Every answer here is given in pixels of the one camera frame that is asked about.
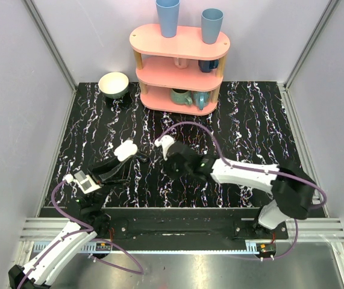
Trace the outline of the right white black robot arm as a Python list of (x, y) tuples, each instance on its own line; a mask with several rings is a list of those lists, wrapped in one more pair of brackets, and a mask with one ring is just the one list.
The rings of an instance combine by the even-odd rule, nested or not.
[(155, 145), (162, 149), (165, 171), (171, 178), (190, 175), (203, 181), (242, 185), (271, 193), (273, 200), (259, 209), (248, 228), (258, 238), (267, 238), (288, 219), (305, 220), (308, 217), (314, 182), (301, 169), (200, 155), (174, 139), (157, 140)]

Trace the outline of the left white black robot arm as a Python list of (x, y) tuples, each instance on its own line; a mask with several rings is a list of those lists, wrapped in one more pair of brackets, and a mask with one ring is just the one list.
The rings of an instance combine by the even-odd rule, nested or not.
[[(110, 228), (111, 216), (102, 210), (106, 193), (101, 189), (127, 182), (133, 158), (132, 155), (114, 157), (89, 167), (87, 173), (80, 170), (63, 178), (53, 189), (51, 201), (68, 222), (33, 260), (23, 266), (14, 265), (8, 271), (11, 288), (50, 288), (63, 267), (85, 244), (94, 238), (107, 243), (104, 238), (112, 237), (114, 230)], [(55, 202), (55, 195), (60, 187), (73, 182), (83, 194), (64, 211)]]

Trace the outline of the white oval charging case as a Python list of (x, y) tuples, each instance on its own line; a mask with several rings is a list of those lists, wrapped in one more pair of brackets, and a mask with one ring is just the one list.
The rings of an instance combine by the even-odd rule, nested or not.
[(127, 158), (134, 156), (138, 151), (138, 147), (134, 144), (133, 140), (128, 138), (120, 146), (114, 150), (114, 156), (120, 162), (125, 161)]

